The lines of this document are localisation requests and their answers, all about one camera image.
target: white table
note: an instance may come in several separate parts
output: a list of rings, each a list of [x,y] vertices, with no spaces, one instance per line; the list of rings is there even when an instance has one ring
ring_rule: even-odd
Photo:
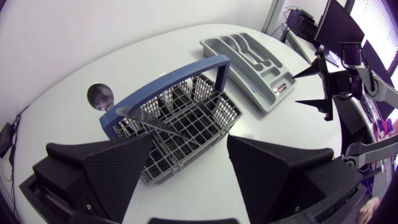
[[[244,27],[212,24],[169,32],[115,51],[71,74],[34,101],[22,115],[15,160],[16,204],[22,221],[44,222],[18,186],[33,174],[32,166],[47,156],[48,142],[81,144],[108,139],[98,121],[103,112],[94,110],[86,99],[91,84],[110,86],[116,104],[161,73],[205,58],[200,39],[241,31],[266,46],[293,74],[308,67],[292,49],[265,34]],[[205,75],[215,80],[215,71]],[[335,106],[334,120],[326,122],[324,114],[316,108],[295,102],[323,98],[321,80],[312,76],[297,81],[294,90],[265,115],[227,80],[224,90],[243,112],[230,133],[304,149],[330,147],[335,156],[340,155],[341,129]],[[145,187],[138,183],[124,222],[146,223],[150,217],[182,220],[233,217],[240,223],[249,223],[228,158],[226,138],[163,184]]]

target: utensil organizer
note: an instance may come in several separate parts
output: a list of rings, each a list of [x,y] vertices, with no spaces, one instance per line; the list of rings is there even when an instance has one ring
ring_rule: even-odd
[[[289,70],[249,34],[220,35],[200,43],[207,57],[226,55],[231,59],[229,77],[265,113],[296,85]]]

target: wire grid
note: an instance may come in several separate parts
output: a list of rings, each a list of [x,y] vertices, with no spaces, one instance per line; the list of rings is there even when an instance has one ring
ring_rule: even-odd
[[[225,93],[215,91],[214,83],[204,75],[193,77],[192,83],[192,91],[186,81],[180,82],[141,106],[190,140],[129,118],[123,118],[113,127],[119,138],[152,133],[155,147],[141,174],[145,184],[178,171],[196,153],[219,141],[241,114]]]

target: window blind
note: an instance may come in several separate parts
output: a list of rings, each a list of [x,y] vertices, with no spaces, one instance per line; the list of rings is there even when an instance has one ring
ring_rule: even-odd
[[[382,0],[355,0],[351,17],[388,70],[396,56],[398,35]]]

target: hand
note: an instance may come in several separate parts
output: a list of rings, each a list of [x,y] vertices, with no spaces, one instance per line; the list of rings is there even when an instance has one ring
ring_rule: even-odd
[[[366,224],[372,218],[373,213],[376,211],[380,204],[380,200],[377,197],[373,197],[362,208],[359,210],[356,216],[356,224]]]

